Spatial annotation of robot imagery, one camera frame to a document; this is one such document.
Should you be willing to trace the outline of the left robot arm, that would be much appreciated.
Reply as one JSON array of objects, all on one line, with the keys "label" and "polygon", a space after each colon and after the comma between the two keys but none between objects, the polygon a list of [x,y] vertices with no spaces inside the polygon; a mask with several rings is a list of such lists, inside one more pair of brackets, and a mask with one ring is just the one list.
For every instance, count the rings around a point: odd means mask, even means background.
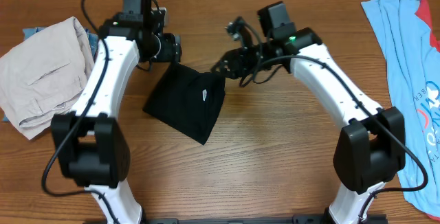
[{"label": "left robot arm", "polygon": [[91,194],[105,223],[146,223],[127,181],[130,150],[118,124],[122,97],[141,63],[177,64],[180,37],[163,31],[166,8],[157,0],[123,0],[122,11],[95,31],[95,65],[79,99],[52,118],[55,152],[42,177],[45,194]]}]

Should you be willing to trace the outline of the black shirt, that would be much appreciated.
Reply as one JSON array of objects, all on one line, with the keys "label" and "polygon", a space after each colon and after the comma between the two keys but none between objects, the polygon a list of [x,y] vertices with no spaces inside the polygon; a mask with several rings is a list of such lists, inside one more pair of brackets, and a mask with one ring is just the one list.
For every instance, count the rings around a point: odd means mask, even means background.
[{"label": "black shirt", "polygon": [[226,79],[172,64],[156,84],[143,112],[204,145],[219,117]]}]

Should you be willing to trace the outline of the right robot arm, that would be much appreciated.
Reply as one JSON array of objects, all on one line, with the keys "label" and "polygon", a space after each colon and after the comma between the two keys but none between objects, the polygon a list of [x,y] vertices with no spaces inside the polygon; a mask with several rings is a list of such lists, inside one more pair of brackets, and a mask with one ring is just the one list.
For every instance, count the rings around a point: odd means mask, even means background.
[{"label": "right robot arm", "polygon": [[212,72],[239,80],[241,87],[257,73],[280,68],[306,85],[340,129],[333,167],[340,180],[335,200],[323,214],[299,214],[295,223],[385,223],[385,215],[368,213],[375,195],[405,165],[404,117],[384,109],[363,93],[332,59],[310,28],[297,30],[283,2],[258,11],[263,34],[242,17],[226,32],[240,47],[226,52]]}]

